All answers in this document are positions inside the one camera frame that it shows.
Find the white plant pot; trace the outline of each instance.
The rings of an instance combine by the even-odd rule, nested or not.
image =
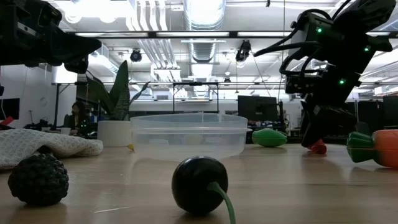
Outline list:
[[[98,140],[104,147],[127,147],[131,144],[130,121],[98,122]]]

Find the person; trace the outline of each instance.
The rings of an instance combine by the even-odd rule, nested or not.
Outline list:
[[[77,101],[72,105],[72,116],[70,116],[68,127],[71,135],[83,134],[90,127],[89,117],[86,115],[86,106]]]

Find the clear plastic bowl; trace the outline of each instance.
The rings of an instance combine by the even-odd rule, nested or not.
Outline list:
[[[248,120],[227,114],[167,114],[131,118],[132,143],[141,158],[182,161],[222,159],[241,153]]]

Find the desk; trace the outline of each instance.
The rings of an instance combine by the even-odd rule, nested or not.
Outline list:
[[[398,171],[354,164],[342,146],[329,146],[326,157],[306,151],[247,146],[222,160],[237,223],[397,223]],[[199,220],[175,205],[170,181],[178,162],[134,161],[128,149],[63,161],[70,190],[52,207],[26,207],[11,196],[9,174],[0,174],[0,223],[229,223],[224,203]]]

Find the orange toy carrot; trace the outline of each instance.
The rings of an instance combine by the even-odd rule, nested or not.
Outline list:
[[[398,130],[380,130],[372,136],[353,132],[347,151],[353,162],[373,159],[379,165],[398,168]]]

